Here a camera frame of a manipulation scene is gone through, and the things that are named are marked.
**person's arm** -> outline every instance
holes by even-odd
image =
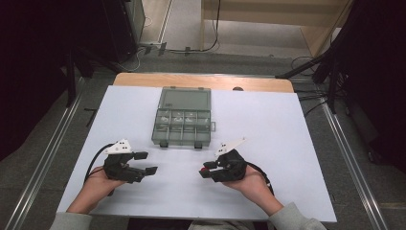
[[[244,178],[223,184],[240,191],[246,198],[256,203],[279,230],[326,229],[317,219],[305,218],[293,203],[283,207],[270,192],[262,174],[250,166],[247,166]]]
[[[99,201],[123,184],[125,181],[108,179],[102,167],[95,168],[66,213],[56,213],[51,230],[88,229],[92,217],[87,214],[96,208]]]

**human hand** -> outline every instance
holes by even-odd
[[[115,188],[125,184],[125,181],[111,180],[102,167],[93,169],[79,194],[66,210],[67,213],[89,214],[99,201],[108,196]]]
[[[240,191],[246,198],[256,203],[268,216],[272,216],[283,208],[283,205],[272,195],[262,174],[251,166],[247,166],[245,176],[241,180],[223,182],[223,184]]]

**black cable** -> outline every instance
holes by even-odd
[[[265,179],[265,183],[269,188],[269,191],[271,191],[272,195],[274,196],[274,189],[272,188],[272,184],[271,181],[269,180],[268,176],[266,175],[266,173],[258,166],[256,166],[255,164],[251,163],[251,162],[245,162],[247,163],[247,165],[251,166],[254,170],[258,171],[259,173],[262,174],[263,178]]]
[[[100,172],[100,171],[102,171],[102,170],[103,170],[103,168],[101,168],[101,169],[99,169],[99,170],[96,170],[96,171],[94,171],[94,172],[91,172],[90,174],[87,175],[87,179],[88,179],[92,174],[97,173],[97,172]]]
[[[301,89],[294,89],[293,92],[295,92],[295,93],[327,93],[326,91],[321,91],[321,90],[301,90]]]
[[[170,52],[175,52],[175,53],[180,53],[180,54],[185,54],[185,53],[204,53],[204,52],[208,52],[210,50],[213,49],[213,47],[215,46],[215,44],[218,41],[218,20],[220,18],[220,7],[221,7],[221,0],[218,0],[218,8],[217,8],[217,20],[215,22],[215,29],[214,29],[214,34],[215,34],[215,41],[212,45],[212,47],[210,47],[209,49],[205,49],[205,50],[189,50],[189,51],[184,51],[184,50],[170,50],[170,49],[165,49],[166,51],[170,51]]]
[[[324,102],[322,102],[322,103],[318,103],[318,104],[316,104],[316,106],[310,108],[310,109],[304,114],[304,117],[307,117],[307,115],[308,115],[311,111],[313,111],[314,109],[316,109],[318,106],[320,106],[320,105],[322,105],[322,104],[325,104],[326,102],[327,102],[327,101],[324,101]]]
[[[340,89],[340,91],[343,91],[345,95],[347,95],[346,90],[344,89],[344,84],[346,81],[349,79],[348,75],[341,74],[339,75],[340,77],[337,80],[337,87]]]
[[[83,184],[84,184],[84,182],[86,182],[87,178],[89,178],[89,176],[90,176],[91,174],[95,173],[95,172],[90,173],[90,171],[92,170],[93,164],[95,163],[95,161],[96,161],[96,159],[98,158],[98,156],[102,153],[102,151],[104,151],[105,149],[107,149],[107,148],[109,148],[109,147],[112,147],[113,145],[114,145],[114,144],[108,144],[108,145],[104,146],[103,148],[101,148],[101,149],[96,153],[96,155],[93,157],[92,162],[91,162],[90,165],[89,165],[89,168],[87,169],[86,176],[84,177]]]
[[[293,67],[293,63],[294,63],[296,60],[300,59],[300,58],[311,58],[311,59],[313,59],[313,57],[309,57],[309,56],[300,56],[300,57],[294,58],[294,59],[290,62],[290,67],[292,68],[292,70],[295,69],[295,67]],[[311,74],[303,74],[303,73],[301,73],[301,75],[302,75],[302,76],[306,76],[306,77],[313,76],[315,70],[314,70],[312,67],[310,67],[309,69],[310,69],[311,71],[313,71],[313,73],[311,73]]]
[[[325,94],[325,95],[316,95],[316,96],[300,97],[300,98],[299,98],[299,101],[301,102],[301,101],[306,101],[306,100],[321,99],[321,98],[324,98],[324,97],[326,97],[326,96],[327,96],[327,94]]]

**gray floor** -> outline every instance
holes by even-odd
[[[160,0],[145,2],[147,17],[157,12],[163,15],[168,5],[167,1]],[[200,20],[200,0],[172,0],[162,39],[153,36],[158,33],[152,32],[155,28],[161,28],[161,25],[156,25],[162,22],[159,17],[146,27],[147,34],[143,35],[142,42],[167,42],[167,48],[174,50],[185,50],[186,47],[199,49]],[[213,21],[205,20],[204,34],[204,47],[209,48],[215,40]],[[220,45],[215,46],[217,54],[275,58],[310,56],[298,26],[219,21],[218,40]]]
[[[176,43],[180,40],[176,36],[179,17],[186,15],[186,12],[181,13],[181,10],[185,6],[194,7],[196,1],[174,0],[172,2],[172,9],[164,35],[164,40],[168,45],[172,45],[169,48],[184,49],[185,46],[192,47],[198,43],[195,36],[192,35],[189,36],[190,40]],[[278,28],[280,34],[287,30],[288,35],[291,29]],[[252,44],[252,38],[243,35],[244,39],[241,39],[241,37],[236,38],[241,39],[239,43],[235,42],[238,43],[235,44],[236,46],[227,46],[224,45],[228,42],[227,38],[225,38],[228,37],[226,35],[227,29],[222,30],[220,27],[219,32],[221,34],[220,49],[224,48],[221,52],[219,52],[219,49],[215,53],[192,54],[189,56],[169,52],[165,52],[160,56],[154,50],[147,55],[141,52],[139,54],[141,65],[137,72],[217,73],[264,77],[278,75],[290,70],[292,59],[298,56],[306,56],[305,52],[308,52],[303,48],[303,38],[300,34],[290,38],[297,41],[295,44],[290,43],[291,41],[280,43],[278,40],[276,43],[272,43],[272,39],[268,37],[270,44],[266,49],[263,48],[265,52],[259,53],[255,51],[256,49],[249,48],[254,51],[254,54],[252,54],[245,52],[246,47],[243,45]],[[137,58],[124,63],[127,68],[136,67],[137,65]],[[90,129],[86,125],[89,122],[91,113],[85,111],[84,108],[98,108],[106,87],[112,84],[115,78],[115,75],[108,70],[100,66],[95,67],[97,73],[93,79],[86,80],[79,107],[59,145],[53,164],[21,229],[47,229],[54,219],[64,186],[69,180]],[[295,89],[314,89],[314,85],[309,78],[295,77],[292,81]],[[65,111],[66,100],[66,95],[62,95],[41,122],[38,123],[25,144],[0,162],[0,213],[2,214],[0,229],[5,228],[18,198],[31,179],[37,162],[40,160],[56,129],[57,123]],[[302,102],[303,111],[308,111],[319,102],[319,100]],[[354,123],[345,114],[344,103],[337,101],[336,107],[337,117],[342,129],[348,137],[350,147],[372,188],[376,201],[381,205],[385,220],[391,229],[404,229],[404,226],[406,226],[406,193],[404,193],[406,191],[406,174],[390,165],[372,164],[368,159],[367,150],[356,131]],[[373,229],[323,108],[319,106],[313,110],[306,117],[306,122],[338,218],[337,223],[326,223],[326,227],[329,229]],[[92,222],[91,229],[126,229],[127,222],[128,218],[96,217]]]

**gray carpet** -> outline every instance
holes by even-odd
[[[168,52],[159,56],[157,51],[151,51],[147,55],[141,52],[139,57],[141,65],[136,72],[216,73],[262,77],[278,75],[290,70],[292,61],[290,58],[214,54],[185,56]],[[136,67],[136,58],[124,63],[123,66]],[[47,229],[54,219],[64,186],[75,167],[90,129],[86,125],[91,117],[91,112],[85,111],[84,108],[98,108],[106,87],[112,84],[115,78],[115,74],[109,70],[98,65],[95,67],[97,72],[93,79],[87,80],[75,117],[59,146],[54,162],[22,229]],[[314,89],[314,85],[309,83],[309,80],[294,78],[293,81],[295,81],[295,89]],[[46,149],[65,109],[66,100],[66,95],[62,95],[36,126],[25,144],[0,162],[0,213],[2,214],[0,229],[4,229],[6,226],[20,193],[31,178],[37,162]],[[319,102],[319,100],[302,102],[303,111],[308,111]],[[340,101],[337,102],[337,112],[343,124],[343,130],[349,137],[351,147],[356,152],[356,157],[378,202],[405,202],[405,174],[392,166],[377,166],[370,163],[362,140],[350,117],[345,115],[345,106]],[[326,223],[326,227],[328,229],[372,229],[323,109],[320,106],[314,109],[306,117],[306,122],[338,218],[337,223]],[[391,229],[402,229],[406,225],[405,209],[385,209],[383,212]],[[91,229],[126,229],[127,222],[127,218],[96,217]]]

